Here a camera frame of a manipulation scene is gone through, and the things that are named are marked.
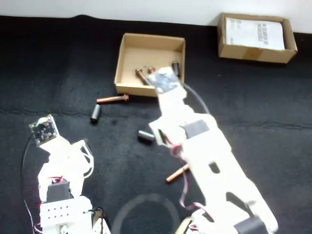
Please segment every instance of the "cardboard box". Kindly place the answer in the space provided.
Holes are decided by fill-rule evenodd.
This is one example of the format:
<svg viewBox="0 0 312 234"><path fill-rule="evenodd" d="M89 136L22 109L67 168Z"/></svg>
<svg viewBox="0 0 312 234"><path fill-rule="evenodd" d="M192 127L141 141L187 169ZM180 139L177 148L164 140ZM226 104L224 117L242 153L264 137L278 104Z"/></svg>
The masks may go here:
<svg viewBox="0 0 312 234"><path fill-rule="evenodd" d="M117 92L156 97L154 88L143 85L135 70L142 68L143 73L147 75L147 67L168 67L174 60L180 63L180 79L184 82L184 38L125 33L119 49L114 81Z"/></svg>
<svg viewBox="0 0 312 234"><path fill-rule="evenodd" d="M272 50L257 47L226 44L225 18L239 20L264 20L279 22L283 27L285 50ZM246 59L264 62L288 63L298 52L294 40L291 23L288 19L271 16L251 16L241 14L221 14L218 24L218 53L219 57L231 59Z"/></svg>

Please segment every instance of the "black fabric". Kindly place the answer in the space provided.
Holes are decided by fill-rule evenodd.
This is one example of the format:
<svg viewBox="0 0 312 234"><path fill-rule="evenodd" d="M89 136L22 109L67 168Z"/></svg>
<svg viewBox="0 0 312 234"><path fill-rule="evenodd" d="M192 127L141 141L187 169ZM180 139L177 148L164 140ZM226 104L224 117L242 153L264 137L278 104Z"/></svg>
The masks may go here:
<svg viewBox="0 0 312 234"><path fill-rule="evenodd" d="M147 124L159 117L154 98L130 97L127 104L105 105L98 125L90 124L95 99L116 94L113 79L125 32L186 38L186 82L207 103L242 169L258 186L277 218L278 233L310 234L311 35L295 34L299 53L288 65L266 64L220 59L215 27L86 16L0 17L1 232L30 233L19 190L20 158L30 135L28 124L49 113L70 142L89 140L96 163L83 195L104 208L113 226L127 202L156 194L129 212L121 233L170 233L175 213L166 208L169 203L180 219L191 214L178 203L182 178L165 183L179 162L167 149L137 141L138 129L148 130ZM195 98L187 102L202 111ZM33 145L26 158L26 199L35 223L37 175L47 157ZM202 202L188 176L186 202Z"/></svg>

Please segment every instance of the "white robotic arm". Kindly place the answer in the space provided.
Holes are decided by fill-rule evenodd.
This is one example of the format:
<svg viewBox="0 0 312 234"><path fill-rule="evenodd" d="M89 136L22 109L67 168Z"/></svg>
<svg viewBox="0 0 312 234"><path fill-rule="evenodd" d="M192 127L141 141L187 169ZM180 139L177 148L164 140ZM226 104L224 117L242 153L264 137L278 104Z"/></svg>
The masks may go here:
<svg viewBox="0 0 312 234"><path fill-rule="evenodd" d="M42 233L110 234L106 221L99 219L92 225L91 201L81 196L84 179L94 168L86 142L70 144L59 134L51 115L29 127L37 146L50 153L38 175Z"/></svg>
<svg viewBox="0 0 312 234"><path fill-rule="evenodd" d="M272 234L278 224L257 187L245 176L231 147L209 114L198 114L183 99L186 92L172 69L148 77L155 87L162 116L150 123L159 145L177 149L186 161L205 205L192 214L203 234Z"/></svg>

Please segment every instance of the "copper pipe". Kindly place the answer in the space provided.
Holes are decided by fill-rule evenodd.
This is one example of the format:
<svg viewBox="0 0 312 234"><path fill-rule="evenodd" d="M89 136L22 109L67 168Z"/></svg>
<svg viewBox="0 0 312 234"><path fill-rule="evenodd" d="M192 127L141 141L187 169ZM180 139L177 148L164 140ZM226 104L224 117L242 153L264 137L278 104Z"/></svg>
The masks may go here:
<svg viewBox="0 0 312 234"><path fill-rule="evenodd" d="M104 97L104 98L98 98L97 104L105 104L107 102L111 101L128 101L129 96L127 94L124 94L123 96L117 96L117 97Z"/></svg>
<svg viewBox="0 0 312 234"><path fill-rule="evenodd" d="M187 171L190 168L188 164L185 164L183 167L181 167L179 170L174 172L171 176L169 176L166 181L170 183L172 180L180 176L184 171Z"/></svg>

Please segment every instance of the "paper sheet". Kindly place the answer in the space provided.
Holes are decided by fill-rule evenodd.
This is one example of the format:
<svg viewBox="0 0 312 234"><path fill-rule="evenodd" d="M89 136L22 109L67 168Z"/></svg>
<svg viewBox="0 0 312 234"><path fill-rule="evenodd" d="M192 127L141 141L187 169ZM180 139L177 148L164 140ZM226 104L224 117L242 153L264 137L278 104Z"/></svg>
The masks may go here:
<svg viewBox="0 0 312 234"><path fill-rule="evenodd" d="M284 50L283 27L279 22L226 18L226 43Z"/></svg>

